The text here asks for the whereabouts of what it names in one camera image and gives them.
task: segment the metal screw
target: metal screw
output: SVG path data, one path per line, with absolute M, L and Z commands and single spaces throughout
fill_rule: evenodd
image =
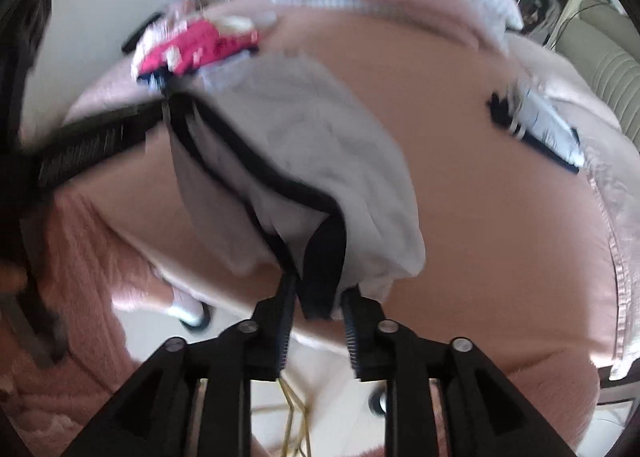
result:
M 244 320 L 238 324 L 238 330 L 244 334 L 251 334 L 258 330 L 258 324 L 253 320 Z
M 474 345 L 471 343 L 471 340 L 467 340 L 466 338 L 456 338 L 453 340 L 453 348 L 458 352 L 469 352 L 474 348 Z
M 398 324 L 393 320 L 383 320 L 378 324 L 380 332 L 392 333 L 398 331 Z
M 184 339 L 176 336 L 174 338 L 169 338 L 164 342 L 164 348 L 167 352 L 178 352 L 181 351 L 186 344 L 187 342 L 184 341 Z

